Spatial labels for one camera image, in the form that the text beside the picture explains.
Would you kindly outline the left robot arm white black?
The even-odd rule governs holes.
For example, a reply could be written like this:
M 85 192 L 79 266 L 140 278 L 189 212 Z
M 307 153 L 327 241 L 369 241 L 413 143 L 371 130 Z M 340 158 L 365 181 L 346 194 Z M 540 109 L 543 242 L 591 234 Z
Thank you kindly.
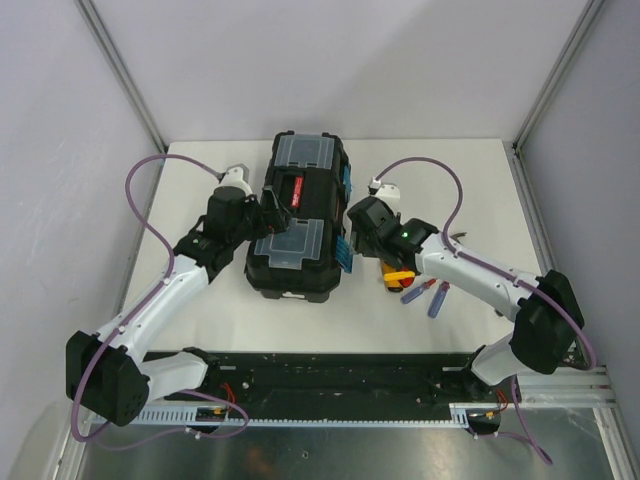
M 196 347 L 156 359 L 145 357 L 176 313 L 208 287 L 245 242 L 283 233 L 291 214 L 273 188 L 247 194 L 220 186 L 207 211 L 171 249 L 157 283 L 93 334 L 76 332 L 67 342 L 66 394 L 72 413 L 86 408 L 107 422 L 125 426 L 150 401 L 189 390 L 214 397 L 221 376 L 215 358 Z

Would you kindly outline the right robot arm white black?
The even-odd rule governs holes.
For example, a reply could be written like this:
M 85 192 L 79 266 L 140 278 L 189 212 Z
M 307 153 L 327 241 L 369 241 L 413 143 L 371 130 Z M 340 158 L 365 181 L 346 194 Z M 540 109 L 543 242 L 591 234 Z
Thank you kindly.
M 390 266 L 446 281 L 488 304 L 513 330 L 479 347 L 453 378 L 473 401 L 484 401 L 503 380 L 523 372 L 550 375 L 583 340 L 584 318 L 568 278 L 510 268 L 456 245 L 422 220 L 402 222 L 381 199 L 369 196 L 347 213 L 355 251 Z

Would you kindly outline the black plastic toolbox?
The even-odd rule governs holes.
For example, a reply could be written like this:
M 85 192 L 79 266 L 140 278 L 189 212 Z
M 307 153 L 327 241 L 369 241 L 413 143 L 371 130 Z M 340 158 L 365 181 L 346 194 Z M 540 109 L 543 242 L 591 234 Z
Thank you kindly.
M 324 303 L 351 271 L 344 214 L 351 196 L 351 165 L 342 140 L 285 131 L 276 135 L 264 185 L 291 218 L 285 232 L 252 242 L 245 277 L 268 299 Z

